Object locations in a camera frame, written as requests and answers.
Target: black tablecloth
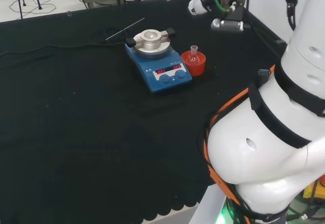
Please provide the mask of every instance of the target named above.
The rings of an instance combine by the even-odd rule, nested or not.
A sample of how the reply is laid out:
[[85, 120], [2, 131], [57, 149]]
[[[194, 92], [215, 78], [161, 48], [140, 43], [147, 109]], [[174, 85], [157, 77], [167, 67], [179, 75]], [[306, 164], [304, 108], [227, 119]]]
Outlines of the black tablecloth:
[[251, 32], [213, 33], [190, 0], [153, 0], [0, 24], [0, 53], [94, 42], [107, 28], [173, 27], [205, 74], [151, 94], [123, 45], [0, 58], [0, 220], [141, 223], [193, 206], [211, 184], [197, 138], [207, 116], [273, 63]]

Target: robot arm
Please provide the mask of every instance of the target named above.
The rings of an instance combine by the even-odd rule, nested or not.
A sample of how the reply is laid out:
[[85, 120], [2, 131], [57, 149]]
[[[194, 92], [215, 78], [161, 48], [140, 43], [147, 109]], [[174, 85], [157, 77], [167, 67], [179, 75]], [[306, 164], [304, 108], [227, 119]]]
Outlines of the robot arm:
[[[231, 103], [209, 132], [211, 167], [261, 215], [285, 216], [293, 198], [325, 174], [322, 3], [307, 0], [281, 64], [259, 89], [249, 87], [241, 103]], [[285, 217], [271, 223], [285, 223]]]

